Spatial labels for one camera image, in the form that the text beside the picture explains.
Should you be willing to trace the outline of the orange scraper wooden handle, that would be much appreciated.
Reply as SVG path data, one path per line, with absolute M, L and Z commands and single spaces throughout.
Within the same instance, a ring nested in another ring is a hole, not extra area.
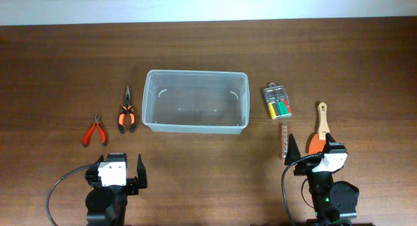
M 319 125 L 316 134 L 310 141 L 308 154 L 322 152 L 326 144 L 326 134 L 330 132 L 327 122 L 327 105 L 321 102 L 317 106 Z

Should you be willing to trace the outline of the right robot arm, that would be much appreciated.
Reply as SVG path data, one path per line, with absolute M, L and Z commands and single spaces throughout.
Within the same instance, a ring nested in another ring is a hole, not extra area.
M 309 194 L 315 212 L 314 219 L 308 219 L 307 225 L 351 225 L 357 217 L 359 189 L 346 181 L 333 179 L 333 174 L 343 169 L 348 157 L 343 143 L 338 143 L 326 134 L 326 143 L 322 151 L 302 157 L 293 134 L 288 136 L 286 168 L 281 176 L 283 202 L 292 225 L 295 224 L 289 210 L 285 191 L 285 176 L 294 167 L 295 176 L 305 176 L 309 184 Z

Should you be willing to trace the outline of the orange socket bit rail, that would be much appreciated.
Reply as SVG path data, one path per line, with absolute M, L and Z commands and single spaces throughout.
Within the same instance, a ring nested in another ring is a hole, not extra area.
M 281 149 L 281 158 L 283 161 L 285 161 L 287 157 L 287 150 L 288 150 L 288 128 L 287 124 L 283 123 L 281 125 L 281 143 L 282 143 L 282 149 Z

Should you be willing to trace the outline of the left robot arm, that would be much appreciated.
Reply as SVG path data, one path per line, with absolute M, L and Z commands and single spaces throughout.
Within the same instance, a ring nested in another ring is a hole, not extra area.
M 135 177 L 127 177 L 127 166 L 127 154 L 109 153 L 87 169 L 85 179 L 93 188 L 85 199 L 88 225 L 124 225 L 127 197 L 147 188 L 147 172 L 141 155 L 137 158 Z

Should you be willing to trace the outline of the clear plastic container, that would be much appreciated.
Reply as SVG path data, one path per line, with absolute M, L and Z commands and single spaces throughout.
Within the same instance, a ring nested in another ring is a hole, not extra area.
M 151 70 L 142 123 L 154 132 L 241 134 L 249 123 L 250 88 L 243 72 Z

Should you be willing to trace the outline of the clear screwdriver set case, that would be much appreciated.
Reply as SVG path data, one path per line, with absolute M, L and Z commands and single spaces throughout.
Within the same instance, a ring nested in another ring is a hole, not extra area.
M 283 85 L 269 83 L 264 89 L 266 106 L 272 120 L 291 117 L 293 112 Z

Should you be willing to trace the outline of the orange black long-nose pliers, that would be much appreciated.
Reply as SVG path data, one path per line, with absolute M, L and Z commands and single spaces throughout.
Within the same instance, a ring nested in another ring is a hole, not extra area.
M 121 107 L 121 112 L 118 118 L 118 129 L 121 134 L 124 133 L 124 119 L 126 116 L 130 116 L 130 133 L 133 133 L 136 129 L 136 117 L 134 114 L 134 108 L 131 105 L 130 88 L 126 88 L 124 95 L 124 105 Z

